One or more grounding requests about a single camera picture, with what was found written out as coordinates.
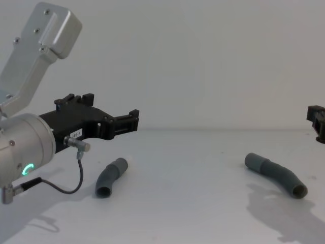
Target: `black cable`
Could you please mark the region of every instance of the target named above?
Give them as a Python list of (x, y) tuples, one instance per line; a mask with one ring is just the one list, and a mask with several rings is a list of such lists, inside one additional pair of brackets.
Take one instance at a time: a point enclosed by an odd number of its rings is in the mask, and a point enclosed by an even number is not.
[(27, 191), (29, 188), (32, 188), (41, 182), (42, 182), (42, 178), (37, 177), (37, 178), (27, 181), (23, 184), (20, 184), (20, 187), (23, 189), (23, 191)]
[(61, 189), (60, 187), (56, 186), (55, 184), (53, 184), (52, 182), (49, 182), (45, 179), (42, 179), (42, 182), (50, 185), (51, 187), (55, 188), (56, 190), (58, 190), (59, 192), (62, 192), (64, 194), (73, 194), (80, 189), (82, 182), (83, 182), (83, 168), (82, 168), (81, 160), (78, 160), (78, 165), (79, 165), (79, 170), (80, 170), (80, 180), (79, 180), (78, 186), (73, 191), (65, 191), (65, 190)]

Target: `metal cylinder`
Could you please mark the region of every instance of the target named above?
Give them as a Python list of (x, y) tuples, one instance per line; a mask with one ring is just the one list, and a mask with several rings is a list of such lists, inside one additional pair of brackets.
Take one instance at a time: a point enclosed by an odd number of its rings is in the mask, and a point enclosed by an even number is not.
[(2, 203), (3, 204), (10, 204), (14, 199), (14, 189), (12, 184), (8, 184), (7, 186), (2, 187)]
[(0, 187), (50, 162), (52, 130), (38, 116), (22, 114), (0, 122)]

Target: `screw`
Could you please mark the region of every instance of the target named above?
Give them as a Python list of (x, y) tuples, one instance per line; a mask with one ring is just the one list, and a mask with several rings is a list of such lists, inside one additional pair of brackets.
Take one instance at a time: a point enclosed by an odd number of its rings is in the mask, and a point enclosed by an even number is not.
[(20, 38), (19, 37), (16, 37), (15, 39), (14, 39), (14, 44), (18, 44), (20, 42)]

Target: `white table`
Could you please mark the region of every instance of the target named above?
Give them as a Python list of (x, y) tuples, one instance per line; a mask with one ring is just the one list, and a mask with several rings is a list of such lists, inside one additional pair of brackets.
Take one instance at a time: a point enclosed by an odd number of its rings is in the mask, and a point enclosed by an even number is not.
[[(40, 184), (0, 205), (0, 243), (325, 243), (325, 145), (310, 131), (138, 131), (89, 139), (82, 189)], [(254, 152), (292, 170), (309, 188), (291, 199), (246, 169)], [(76, 151), (57, 154), (40, 175), (72, 189)], [(132, 158), (109, 199), (94, 196), (107, 164)]]

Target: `cable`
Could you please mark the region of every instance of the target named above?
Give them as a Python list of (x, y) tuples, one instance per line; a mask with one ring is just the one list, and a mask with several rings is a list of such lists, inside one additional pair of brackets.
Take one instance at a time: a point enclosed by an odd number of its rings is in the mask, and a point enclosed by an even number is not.
[(80, 180), (79, 180), (78, 186), (73, 191), (65, 191), (65, 190), (61, 189), (60, 187), (56, 186), (55, 184), (53, 184), (52, 182), (49, 182), (45, 179), (42, 179), (42, 182), (50, 185), (51, 187), (55, 188), (56, 190), (58, 190), (59, 192), (62, 192), (64, 194), (73, 194), (80, 189), (82, 182), (83, 182), (83, 168), (82, 168), (80, 159), (78, 159), (78, 165), (79, 165), (79, 170), (80, 170)]

